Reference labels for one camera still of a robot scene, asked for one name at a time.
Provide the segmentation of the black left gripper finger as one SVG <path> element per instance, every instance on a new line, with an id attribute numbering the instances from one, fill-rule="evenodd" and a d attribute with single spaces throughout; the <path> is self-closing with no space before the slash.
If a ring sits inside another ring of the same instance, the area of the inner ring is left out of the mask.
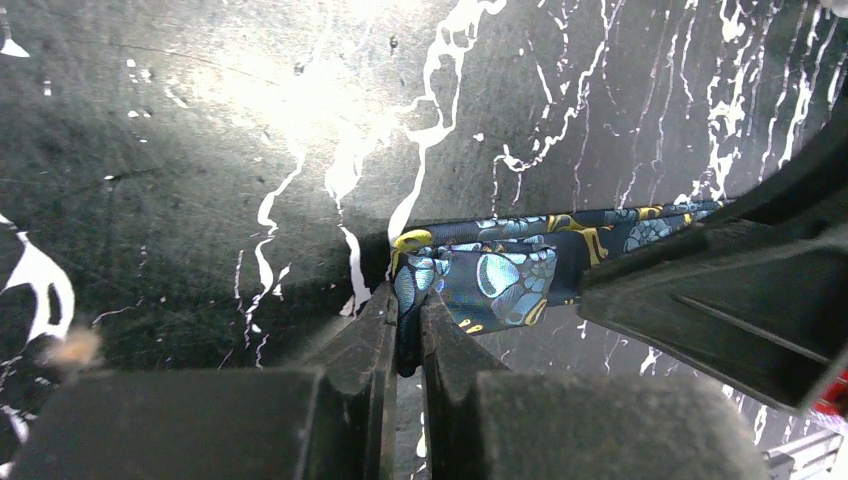
<path id="1" fill-rule="evenodd" d="M 695 377 L 509 369 L 429 295 L 420 310 L 435 479 L 764 479 L 731 402 Z"/>
<path id="2" fill-rule="evenodd" d="M 847 96 L 778 172 L 592 268 L 578 315 L 774 408 L 803 413 L 847 367 Z"/>
<path id="3" fill-rule="evenodd" d="M 381 285 L 277 368 L 103 372 L 61 387 L 14 479 L 389 479 L 398 301 Z"/>

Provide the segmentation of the blue floral tie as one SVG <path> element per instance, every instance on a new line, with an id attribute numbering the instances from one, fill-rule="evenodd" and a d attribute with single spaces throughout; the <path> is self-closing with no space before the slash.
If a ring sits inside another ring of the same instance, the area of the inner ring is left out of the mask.
<path id="1" fill-rule="evenodd" d="M 420 309 L 441 297 L 469 335 L 536 324 L 574 304 L 583 274 L 659 241 L 722 207 L 720 201 L 500 217 L 410 229 L 391 247 L 398 300 L 397 372 L 420 364 Z"/>

